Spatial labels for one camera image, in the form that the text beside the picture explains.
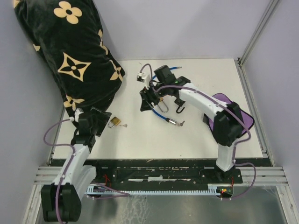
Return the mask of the long-shackle brass padlock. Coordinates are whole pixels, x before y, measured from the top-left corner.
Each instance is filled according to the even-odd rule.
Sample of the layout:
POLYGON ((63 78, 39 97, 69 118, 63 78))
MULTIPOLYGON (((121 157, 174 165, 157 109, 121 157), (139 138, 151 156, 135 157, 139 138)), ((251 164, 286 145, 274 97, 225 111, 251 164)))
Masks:
POLYGON ((157 104, 157 106, 162 113, 167 113, 169 111, 169 108, 167 104, 164 102, 163 98, 159 99, 159 103, 157 104))

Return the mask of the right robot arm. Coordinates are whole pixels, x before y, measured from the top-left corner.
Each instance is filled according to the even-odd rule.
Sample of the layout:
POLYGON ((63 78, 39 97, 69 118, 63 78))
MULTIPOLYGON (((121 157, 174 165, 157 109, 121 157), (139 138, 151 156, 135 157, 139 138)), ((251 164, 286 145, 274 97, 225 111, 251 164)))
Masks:
POLYGON ((153 110, 164 96, 175 97, 175 104, 188 103, 204 113, 204 119, 210 126, 214 140, 218 144, 215 179, 226 182, 237 167, 235 162, 236 146, 241 137, 250 133, 245 118, 236 102, 227 103, 200 91, 188 78, 175 77, 167 65, 145 74, 142 70, 137 81, 144 84, 140 91, 142 104, 140 110, 153 110))

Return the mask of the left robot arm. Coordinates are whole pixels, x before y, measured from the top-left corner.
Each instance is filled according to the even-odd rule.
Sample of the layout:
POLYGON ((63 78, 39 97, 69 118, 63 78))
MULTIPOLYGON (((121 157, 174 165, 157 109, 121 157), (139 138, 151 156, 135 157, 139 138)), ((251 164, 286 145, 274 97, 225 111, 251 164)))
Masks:
POLYGON ((95 107, 84 112, 78 108, 69 121, 76 122, 73 138, 68 144, 71 152, 65 160, 60 172, 50 183, 43 185, 41 200, 45 222, 78 221, 82 198, 93 182, 103 178, 103 170, 97 166, 85 165, 96 137, 101 136, 111 117, 110 112, 103 112, 95 107))

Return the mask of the small brass padlock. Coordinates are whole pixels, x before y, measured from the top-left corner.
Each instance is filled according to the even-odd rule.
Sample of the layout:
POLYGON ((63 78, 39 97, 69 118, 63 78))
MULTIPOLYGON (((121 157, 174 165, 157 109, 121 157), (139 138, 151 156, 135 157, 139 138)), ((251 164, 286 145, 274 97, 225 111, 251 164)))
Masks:
POLYGON ((113 117, 110 122, 107 124, 109 128, 114 128, 121 123, 121 120, 117 117, 113 117))

